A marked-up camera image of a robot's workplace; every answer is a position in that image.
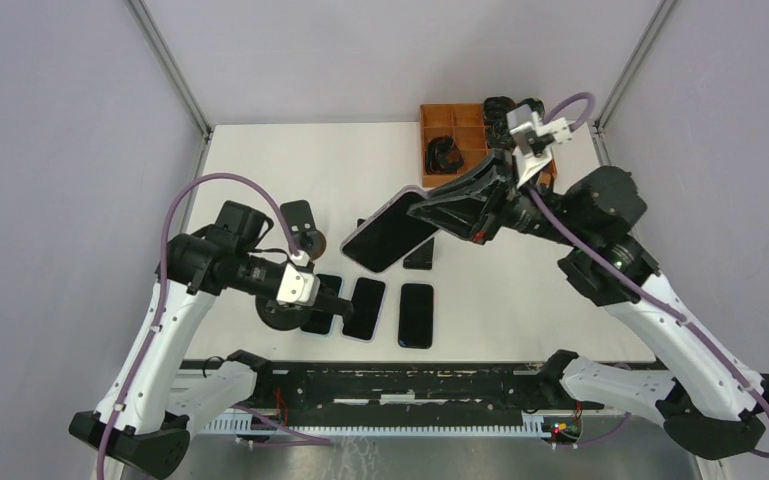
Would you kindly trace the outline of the lavender case phone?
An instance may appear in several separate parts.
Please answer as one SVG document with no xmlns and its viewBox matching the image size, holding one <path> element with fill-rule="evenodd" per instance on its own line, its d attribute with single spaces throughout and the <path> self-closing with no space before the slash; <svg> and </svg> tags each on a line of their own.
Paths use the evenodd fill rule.
<svg viewBox="0 0 769 480">
<path fill-rule="evenodd" d="M 385 291 L 383 281 L 371 278 L 359 278 L 356 281 L 351 296 L 353 316 L 343 323 L 343 336 L 365 342 L 373 339 Z"/>
</svg>

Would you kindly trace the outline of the light blue case phone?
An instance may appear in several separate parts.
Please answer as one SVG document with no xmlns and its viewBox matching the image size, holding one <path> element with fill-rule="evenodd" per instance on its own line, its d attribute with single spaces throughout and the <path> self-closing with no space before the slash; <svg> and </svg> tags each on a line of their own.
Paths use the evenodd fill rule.
<svg viewBox="0 0 769 480">
<path fill-rule="evenodd" d="M 343 285 L 343 278 L 338 275 L 318 274 L 320 288 L 324 290 L 329 288 L 335 294 L 339 294 Z M 328 336 L 331 333 L 333 325 L 333 314 L 321 311 L 314 311 L 309 320 L 300 327 L 300 331 L 306 334 Z"/>
</svg>

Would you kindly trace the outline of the black round stand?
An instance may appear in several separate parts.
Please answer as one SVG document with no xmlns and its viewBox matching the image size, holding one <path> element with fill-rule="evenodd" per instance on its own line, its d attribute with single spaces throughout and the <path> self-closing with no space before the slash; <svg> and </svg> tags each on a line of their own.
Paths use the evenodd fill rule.
<svg viewBox="0 0 769 480">
<path fill-rule="evenodd" d="M 276 300 L 257 297 L 255 309 L 260 320 L 277 331 L 292 331 L 303 326 L 311 316 L 311 310 L 295 304 L 281 304 Z"/>
</svg>

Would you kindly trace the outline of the black phone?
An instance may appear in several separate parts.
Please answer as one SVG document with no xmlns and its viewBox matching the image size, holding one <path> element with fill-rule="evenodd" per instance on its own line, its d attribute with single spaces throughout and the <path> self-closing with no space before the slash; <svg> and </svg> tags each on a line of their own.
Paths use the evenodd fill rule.
<svg viewBox="0 0 769 480">
<path fill-rule="evenodd" d="M 397 340 L 403 348 L 429 349 L 433 344 L 434 289 L 406 283 L 400 290 Z"/>
</svg>

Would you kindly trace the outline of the grey case phone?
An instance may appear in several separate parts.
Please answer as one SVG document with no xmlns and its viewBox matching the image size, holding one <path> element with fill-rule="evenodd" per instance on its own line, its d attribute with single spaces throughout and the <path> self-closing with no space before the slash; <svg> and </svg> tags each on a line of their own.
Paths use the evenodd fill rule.
<svg viewBox="0 0 769 480">
<path fill-rule="evenodd" d="M 404 187 L 341 243 L 340 252 L 372 273 L 386 271 L 438 232 L 408 215 L 408 209 L 426 200 L 427 194 L 418 186 Z"/>
</svg>

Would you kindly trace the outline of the black wedge phone stand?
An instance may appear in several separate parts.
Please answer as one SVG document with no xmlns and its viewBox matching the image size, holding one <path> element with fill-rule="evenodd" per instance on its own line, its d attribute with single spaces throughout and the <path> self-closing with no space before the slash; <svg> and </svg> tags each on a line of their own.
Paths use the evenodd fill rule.
<svg viewBox="0 0 769 480">
<path fill-rule="evenodd" d="M 433 268 L 434 238 L 430 238 L 402 260 L 406 270 L 430 271 Z"/>
</svg>

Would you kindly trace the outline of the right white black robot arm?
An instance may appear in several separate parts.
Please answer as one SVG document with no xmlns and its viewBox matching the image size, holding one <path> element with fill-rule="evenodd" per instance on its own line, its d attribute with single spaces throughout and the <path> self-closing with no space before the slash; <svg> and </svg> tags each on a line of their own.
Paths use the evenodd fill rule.
<svg viewBox="0 0 769 480">
<path fill-rule="evenodd" d="M 562 408 L 575 400 L 620 409 L 662 427 L 707 460 L 759 455 L 769 435 L 769 374 L 751 369 L 714 338 L 632 236 L 646 208 L 631 174 L 618 167 L 598 167 L 558 194 L 522 181 L 510 154 L 491 153 L 430 191 L 409 214 L 478 245 L 503 228 L 568 245 L 558 265 L 569 284 L 629 328 L 662 364 L 654 372 L 628 370 L 559 350 L 538 374 L 545 405 Z"/>
</svg>

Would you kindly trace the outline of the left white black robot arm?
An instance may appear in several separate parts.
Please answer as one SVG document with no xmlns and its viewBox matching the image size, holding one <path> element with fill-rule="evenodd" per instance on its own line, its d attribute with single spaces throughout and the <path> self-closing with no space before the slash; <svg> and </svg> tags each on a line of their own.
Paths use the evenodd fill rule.
<svg viewBox="0 0 769 480">
<path fill-rule="evenodd" d="M 352 318 L 351 302 L 323 286 L 312 265 L 261 257 L 258 243 L 273 224 L 264 213 L 228 201 L 213 223 L 165 243 L 138 336 L 105 397 L 74 415 L 73 437 L 102 458 L 166 479 L 216 417 L 243 401 L 266 405 L 274 394 L 273 379 L 260 372 L 267 362 L 246 353 L 231 355 L 187 390 L 172 391 L 194 334 L 226 289 L 253 296 L 274 330 L 299 328 L 314 312 Z"/>
</svg>

